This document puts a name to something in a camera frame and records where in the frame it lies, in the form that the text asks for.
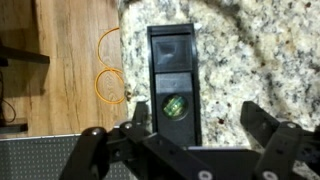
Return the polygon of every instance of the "green light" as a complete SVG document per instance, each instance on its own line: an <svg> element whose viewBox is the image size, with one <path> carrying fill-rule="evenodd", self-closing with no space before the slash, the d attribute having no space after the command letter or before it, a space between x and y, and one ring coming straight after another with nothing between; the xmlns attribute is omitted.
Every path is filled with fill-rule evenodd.
<svg viewBox="0 0 320 180"><path fill-rule="evenodd" d="M163 112L170 119L177 120L185 114L187 100L179 95L171 95L163 103Z"/></svg>

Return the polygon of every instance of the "granite countertop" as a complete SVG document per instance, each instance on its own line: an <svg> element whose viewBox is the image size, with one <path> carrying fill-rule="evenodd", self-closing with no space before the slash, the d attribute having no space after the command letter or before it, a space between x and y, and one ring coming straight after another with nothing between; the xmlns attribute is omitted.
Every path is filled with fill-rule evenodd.
<svg viewBox="0 0 320 180"><path fill-rule="evenodd" d="M204 146L250 147L244 101L306 130L320 124L320 1L123 0L119 15L128 117L150 104L147 26L194 23Z"/></svg>

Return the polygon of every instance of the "wooden floor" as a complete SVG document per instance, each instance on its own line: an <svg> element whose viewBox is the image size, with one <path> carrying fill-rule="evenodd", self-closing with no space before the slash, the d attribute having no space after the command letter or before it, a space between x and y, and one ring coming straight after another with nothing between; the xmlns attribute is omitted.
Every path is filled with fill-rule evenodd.
<svg viewBox="0 0 320 180"><path fill-rule="evenodd" d="M96 56L99 36L118 26L116 0L0 0L0 37L5 46L50 56L50 65L10 60L1 68L5 99L17 112L14 123L28 122L21 136L80 133L126 118L125 102L110 105L95 94L94 80L103 69ZM120 36L112 32L102 42L102 57L121 69ZM124 94L110 74L99 83L112 100ZM3 105L10 119L10 108Z"/></svg>

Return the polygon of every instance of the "metal mesh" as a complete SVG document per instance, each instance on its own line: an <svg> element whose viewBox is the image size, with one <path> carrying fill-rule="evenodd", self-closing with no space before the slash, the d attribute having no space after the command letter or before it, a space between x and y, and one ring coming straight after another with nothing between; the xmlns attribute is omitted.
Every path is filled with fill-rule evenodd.
<svg viewBox="0 0 320 180"><path fill-rule="evenodd" d="M0 140L0 179L59 179L78 135ZM110 166L105 179L130 179L122 164Z"/></svg>

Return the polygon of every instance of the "bolt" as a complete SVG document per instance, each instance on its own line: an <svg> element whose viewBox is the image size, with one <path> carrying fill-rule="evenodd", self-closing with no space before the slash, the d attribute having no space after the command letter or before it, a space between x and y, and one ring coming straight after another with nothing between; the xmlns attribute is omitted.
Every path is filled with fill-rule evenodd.
<svg viewBox="0 0 320 180"><path fill-rule="evenodd" d="M297 127L294 123L288 123L287 125L289 126L289 128L295 128L295 127Z"/></svg>
<svg viewBox="0 0 320 180"><path fill-rule="evenodd" d="M198 177L200 180L212 180L212 174L207 170L200 171Z"/></svg>
<svg viewBox="0 0 320 180"><path fill-rule="evenodd" d="M126 129L130 129L132 127L132 124L131 123L127 123L125 126L124 126Z"/></svg>
<svg viewBox="0 0 320 180"><path fill-rule="evenodd" d="M92 135L97 135L97 134L100 134L102 132L102 130L100 128L95 128L92 130Z"/></svg>
<svg viewBox="0 0 320 180"><path fill-rule="evenodd" d="M262 176L265 180L278 180L278 176L272 171L264 171Z"/></svg>

